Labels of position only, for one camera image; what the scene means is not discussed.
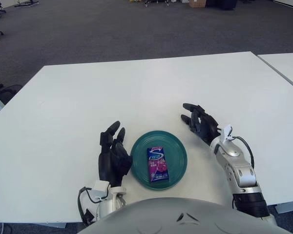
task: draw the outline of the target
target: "gray carpet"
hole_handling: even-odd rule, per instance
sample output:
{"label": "gray carpet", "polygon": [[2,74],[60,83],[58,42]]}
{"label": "gray carpet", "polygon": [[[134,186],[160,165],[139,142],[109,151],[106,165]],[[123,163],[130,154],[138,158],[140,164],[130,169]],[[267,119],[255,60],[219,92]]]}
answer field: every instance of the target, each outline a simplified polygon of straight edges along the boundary
{"label": "gray carpet", "polygon": [[[40,0],[31,8],[6,10],[0,19],[5,33],[0,41],[0,82],[6,86],[26,84],[45,65],[293,52],[293,9],[268,0],[238,2],[233,11],[193,9],[181,3],[145,8],[128,0]],[[273,207],[270,211],[280,227],[293,232],[293,212],[277,215]],[[64,230],[11,226],[14,234],[73,234],[83,228],[80,223]]]}

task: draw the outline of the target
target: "white connector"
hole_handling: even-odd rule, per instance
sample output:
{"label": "white connector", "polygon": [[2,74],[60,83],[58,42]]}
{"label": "white connector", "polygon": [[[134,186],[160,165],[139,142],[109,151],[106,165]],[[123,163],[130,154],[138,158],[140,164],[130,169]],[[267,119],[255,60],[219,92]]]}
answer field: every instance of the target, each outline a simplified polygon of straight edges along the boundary
{"label": "white connector", "polygon": [[106,196],[108,190],[109,182],[104,180],[96,180],[96,183],[92,190],[90,191],[91,197],[101,198]]}

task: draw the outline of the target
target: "plate rim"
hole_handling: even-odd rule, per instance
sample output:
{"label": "plate rim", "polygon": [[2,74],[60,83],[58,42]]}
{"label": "plate rim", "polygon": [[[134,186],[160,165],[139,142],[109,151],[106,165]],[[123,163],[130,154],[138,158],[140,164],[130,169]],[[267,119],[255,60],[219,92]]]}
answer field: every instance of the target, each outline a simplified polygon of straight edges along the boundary
{"label": "plate rim", "polygon": [[138,179],[138,176],[137,176],[137,173],[136,173],[136,170],[134,169],[134,166],[133,166],[133,163],[132,163],[132,166],[131,166],[131,173],[133,174],[133,176],[135,177],[135,179],[145,188],[148,188],[148,189],[151,189],[151,190],[166,190],[166,189],[169,189],[169,188],[172,188],[173,186],[175,186],[176,184],[178,184],[180,182],[180,180],[184,177],[186,171],[187,171],[187,168],[188,168],[188,155],[187,155],[187,151],[183,145],[183,143],[181,142],[181,140],[179,140],[178,137],[176,137],[174,134],[172,133],[169,133],[167,131],[163,131],[163,130],[153,130],[153,131],[150,131],[150,132],[147,132],[147,133],[144,133],[143,135],[141,135],[137,140],[136,142],[133,144],[132,148],[131,148],[131,151],[130,151],[130,155],[132,156],[132,160],[133,160],[133,150],[136,148],[136,145],[138,144],[137,142],[143,138],[145,135],[147,134],[150,134],[150,133],[154,133],[154,132],[161,132],[161,133],[165,133],[165,134],[168,134],[168,135],[171,135],[173,136],[173,138],[175,138],[177,140],[177,142],[179,142],[182,147],[182,150],[184,151],[185,155],[186,155],[186,160],[185,160],[185,167],[184,167],[184,170],[183,170],[183,174],[182,176],[180,177],[179,180],[177,180],[174,184],[168,186],[168,187],[165,187],[163,189],[159,189],[159,188],[153,188],[153,187],[150,187],[150,186],[147,186],[145,184],[143,184],[139,179]]}

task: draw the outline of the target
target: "white table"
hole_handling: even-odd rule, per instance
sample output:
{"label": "white table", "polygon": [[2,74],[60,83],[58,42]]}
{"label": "white table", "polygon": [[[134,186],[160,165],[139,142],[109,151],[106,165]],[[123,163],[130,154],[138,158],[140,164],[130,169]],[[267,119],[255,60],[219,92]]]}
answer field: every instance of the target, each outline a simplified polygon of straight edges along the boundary
{"label": "white table", "polygon": [[293,201],[293,87],[251,52],[55,65],[0,111],[0,222],[80,221],[78,191],[98,178],[100,132],[116,120],[129,152],[142,134],[165,130],[188,154],[171,189],[148,190],[125,176],[128,203],[173,196],[230,207],[222,168],[180,119],[184,102],[247,140],[268,204]]}
{"label": "white table", "polygon": [[293,53],[259,55],[259,57],[293,85]]}

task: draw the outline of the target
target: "robotic arm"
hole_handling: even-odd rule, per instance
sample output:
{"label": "robotic arm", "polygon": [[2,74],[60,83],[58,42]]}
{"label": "robotic arm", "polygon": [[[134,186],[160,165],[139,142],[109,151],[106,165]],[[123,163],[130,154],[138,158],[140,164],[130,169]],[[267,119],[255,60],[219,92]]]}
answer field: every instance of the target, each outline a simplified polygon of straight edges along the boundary
{"label": "robotic arm", "polygon": [[[183,107],[191,112],[191,118],[181,115],[181,119],[210,146],[211,153],[216,155],[218,163],[224,169],[237,210],[254,217],[270,216],[256,180],[253,155],[248,144],[239,136],[231,136],[230,125],[224,129],[218,128],[218,123],[201,106],[185,103]],[[245,160],[241,149],[232,142],[235,139],[241,140],[249,150],[252,165]]]}

